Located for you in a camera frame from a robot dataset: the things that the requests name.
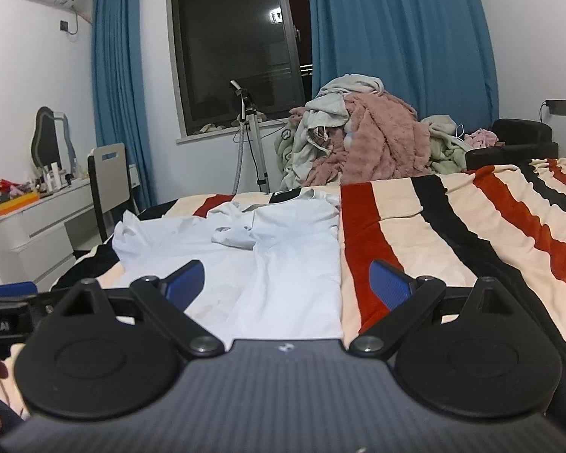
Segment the white t-shirt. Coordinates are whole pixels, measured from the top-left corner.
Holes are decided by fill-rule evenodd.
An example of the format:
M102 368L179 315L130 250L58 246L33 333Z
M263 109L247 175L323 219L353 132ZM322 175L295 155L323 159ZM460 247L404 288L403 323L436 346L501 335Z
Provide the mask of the white t-shirt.
M308 189L283 202L225 202L205 216L142 221L112 238L119 287L196 260L204 287L185 313L226 346L236 339L339 339L340 197Z

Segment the light green clothes pile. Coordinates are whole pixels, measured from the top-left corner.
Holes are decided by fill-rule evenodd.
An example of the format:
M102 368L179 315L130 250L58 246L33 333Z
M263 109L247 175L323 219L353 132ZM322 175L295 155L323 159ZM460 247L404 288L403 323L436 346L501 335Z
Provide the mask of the light green clothes pile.
M469 145L456 135L455 121L450 116L429 116L420 123L429 132L429 170L441 175L465 172Z

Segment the grey white clothes pile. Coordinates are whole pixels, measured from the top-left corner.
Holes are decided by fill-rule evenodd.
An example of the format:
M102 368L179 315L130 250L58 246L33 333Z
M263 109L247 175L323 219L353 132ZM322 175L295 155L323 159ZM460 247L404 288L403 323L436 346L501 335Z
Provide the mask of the grey white clothes pile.
M379 78L346 74L324 85L305 105L292 108L274 143L281 189L305 183L317 159L329 157L335 141L345 140L345 134L351 131L351 113L345 105L349 94L379 95L383 91Z

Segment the white dresser with drawers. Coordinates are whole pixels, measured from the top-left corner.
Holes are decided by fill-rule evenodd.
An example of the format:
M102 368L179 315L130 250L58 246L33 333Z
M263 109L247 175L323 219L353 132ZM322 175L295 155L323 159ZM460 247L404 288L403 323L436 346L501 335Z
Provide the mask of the white dresser with drawers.
M0 217L0 278L31 281L40 291L101 242L88 179Z

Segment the white cosmetic bottles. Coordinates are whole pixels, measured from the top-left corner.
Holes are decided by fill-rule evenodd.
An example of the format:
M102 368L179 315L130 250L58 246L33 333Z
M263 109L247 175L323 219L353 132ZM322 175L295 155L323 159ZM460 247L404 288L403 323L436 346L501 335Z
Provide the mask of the white cosmetic bottles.
M43 183L46 186L47 192L58 192L64 188L71 187L75 180L73 174L59 169L57 163L50 164L50 166L43 166L42 173Z

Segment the striped red black cream blanket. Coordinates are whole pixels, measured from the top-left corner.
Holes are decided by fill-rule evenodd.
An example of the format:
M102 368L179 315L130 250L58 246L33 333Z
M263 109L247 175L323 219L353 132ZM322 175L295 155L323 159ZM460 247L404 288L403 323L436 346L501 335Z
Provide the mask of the striped red black cream blanket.
M203 217L225 202L265 205L308 189L340 197L339 339L351 341L389 313L369 287L369 267L375 260L410 276L438 277L454 287L494 277L561 356L562 377L548 413L566 428L566 159L274 194L193 195L137 217ZM111 240L80 258L56 287L71 287L85 277L116 287L122 273Z

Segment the wavy vanity mirror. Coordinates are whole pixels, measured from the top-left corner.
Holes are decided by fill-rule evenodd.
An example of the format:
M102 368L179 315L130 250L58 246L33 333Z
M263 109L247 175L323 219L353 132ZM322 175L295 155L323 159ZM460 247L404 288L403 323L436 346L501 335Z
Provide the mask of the wavy vanity mirror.
M33 167L39 172L57 163L72 177L78 175L77 155L71 140L67 115L41 106L35 115L30 143Z

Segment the black and white chair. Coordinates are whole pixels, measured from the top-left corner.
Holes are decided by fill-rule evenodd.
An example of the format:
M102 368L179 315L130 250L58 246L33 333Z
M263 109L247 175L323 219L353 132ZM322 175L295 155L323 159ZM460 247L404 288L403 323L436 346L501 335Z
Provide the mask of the black and white chair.
M89 185L101 241L108 239L105 215L125 206L135 213L128 156L123 143L94 148L88 160Z

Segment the pink fluffy blanket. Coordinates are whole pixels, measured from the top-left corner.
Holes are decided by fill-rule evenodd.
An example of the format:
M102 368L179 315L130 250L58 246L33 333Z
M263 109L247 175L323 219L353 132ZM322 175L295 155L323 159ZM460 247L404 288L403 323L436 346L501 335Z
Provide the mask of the pink fluffy blanket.
M429 173L427 127L416 111L387 92L352 93L345 98L351 131L336 140L334 153L317 159L300 186L341 185L417 177Z

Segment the small pink garment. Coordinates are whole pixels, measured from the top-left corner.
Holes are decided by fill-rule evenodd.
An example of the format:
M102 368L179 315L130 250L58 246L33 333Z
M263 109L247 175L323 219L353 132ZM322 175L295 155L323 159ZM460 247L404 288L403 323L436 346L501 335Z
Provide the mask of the small pink garment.
M470 134L464 135L464 141L474 149L482 149L487 147L494 147L499 139L498 136L491 130L478 129Z

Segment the left blue curtain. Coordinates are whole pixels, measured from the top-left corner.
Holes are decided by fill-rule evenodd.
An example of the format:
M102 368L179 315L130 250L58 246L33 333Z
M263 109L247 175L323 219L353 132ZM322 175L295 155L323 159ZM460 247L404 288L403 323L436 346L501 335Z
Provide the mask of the left blue curtain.
M155 205L141 55L140 0L94 0L92 83L99 146L122 143L137 167L135 201Z

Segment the blue curtain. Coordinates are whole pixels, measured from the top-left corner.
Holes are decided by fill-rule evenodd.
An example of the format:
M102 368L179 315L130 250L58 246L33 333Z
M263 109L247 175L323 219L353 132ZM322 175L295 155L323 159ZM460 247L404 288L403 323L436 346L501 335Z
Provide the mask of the blue curtain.
M155 205L141 55L140 0L94 0L92 83L99 146L122 143L137 167L135 201Z
M362 74L472 132L499 118L498 80L480 0L309 0L313 89Z

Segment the right blue curtain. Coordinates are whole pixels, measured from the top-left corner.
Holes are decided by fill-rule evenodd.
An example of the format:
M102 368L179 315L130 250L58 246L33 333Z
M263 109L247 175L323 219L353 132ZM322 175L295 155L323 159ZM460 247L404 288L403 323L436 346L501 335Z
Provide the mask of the right blue curtain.
M362 74L472 132L499 118L498 80L480 0L309 0L313 89Z

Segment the dark window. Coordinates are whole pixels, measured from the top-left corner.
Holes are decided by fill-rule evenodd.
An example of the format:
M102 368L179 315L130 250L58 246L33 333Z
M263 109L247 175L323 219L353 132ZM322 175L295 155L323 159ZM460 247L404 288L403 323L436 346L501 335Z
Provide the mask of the dark window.
M185 135L233 127L245 89L269 120L312 92L309 0L171 0Z

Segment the black wall socket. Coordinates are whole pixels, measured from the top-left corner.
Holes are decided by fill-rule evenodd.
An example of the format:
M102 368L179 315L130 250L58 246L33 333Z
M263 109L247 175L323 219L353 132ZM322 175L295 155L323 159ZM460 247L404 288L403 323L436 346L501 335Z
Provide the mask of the black wall socket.
M551 116L566 117L566 99L546 99L545 108Z

